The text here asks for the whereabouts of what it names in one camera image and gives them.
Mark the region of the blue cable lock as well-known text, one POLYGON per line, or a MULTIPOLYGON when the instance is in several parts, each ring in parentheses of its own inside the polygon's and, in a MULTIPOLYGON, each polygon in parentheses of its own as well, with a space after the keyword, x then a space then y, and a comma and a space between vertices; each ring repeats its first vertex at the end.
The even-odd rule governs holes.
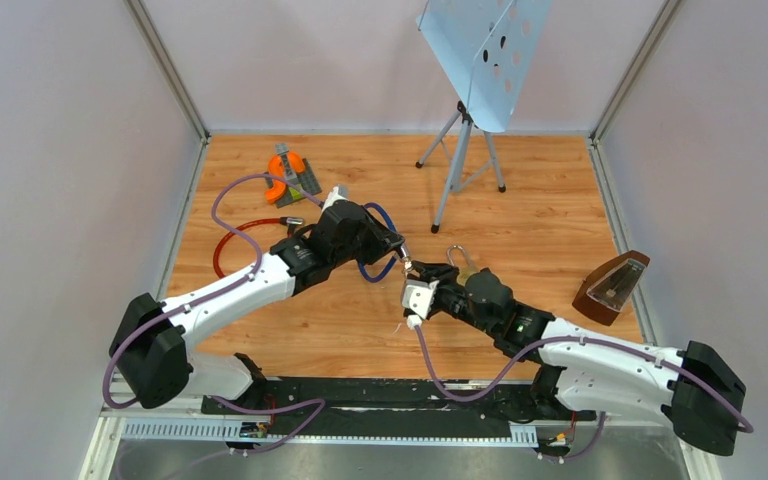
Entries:
POLYGON ((397 262, 403 265, 405 271, 409 271, 413 266, 411 255, 404 237, 397 230, 390 215, 380 204, 375 202, 368 202, 363 205, 363 208, 366 211, 377 212, 383 222, 370 218, 371 236, 369 241, 364 244, 364 247, 369 247, 370 250, 357 258, 361 276, 369 283, 378 283, 387 277, 397 262), (390 255, 391 258, 378 274, 372 275, 366 270, 368 265, 374 264, 386 255, 390 255))

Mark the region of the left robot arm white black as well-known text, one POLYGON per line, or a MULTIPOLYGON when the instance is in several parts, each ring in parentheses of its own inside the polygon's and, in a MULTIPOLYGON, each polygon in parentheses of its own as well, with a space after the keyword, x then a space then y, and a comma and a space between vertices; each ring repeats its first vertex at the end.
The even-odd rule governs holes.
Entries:
POLYGON ((346 263, 371 265, 396 254, 404 237, 349 200, 325 207, 319 220, 287 236, 248 267, 194 292, 128 303, 109 347, 107 377, 119 371, 145 409, 182 393, 220 396, 243 413, 258 411, 266 386, 235 356, 202 355, 196 347, 216 331, 266 305, 329 279, 346 263))

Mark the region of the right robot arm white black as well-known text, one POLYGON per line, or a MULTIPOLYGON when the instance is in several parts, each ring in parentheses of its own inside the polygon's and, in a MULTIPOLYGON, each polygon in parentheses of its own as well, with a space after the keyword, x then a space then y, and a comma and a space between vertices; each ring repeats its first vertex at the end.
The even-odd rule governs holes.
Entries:
POLYGON ((588 330, 518 301, 487 268, 463 276, 451 264, 416 262, 402 305, 415 331, 446 314, 486 334, 511 361, 537 364, 531 403, 544 417, 568 409, 657 423, 723 457, 733 455, 738 434, 754 431, 742 412, 745 384, 705 343, 675 348, 588 330))

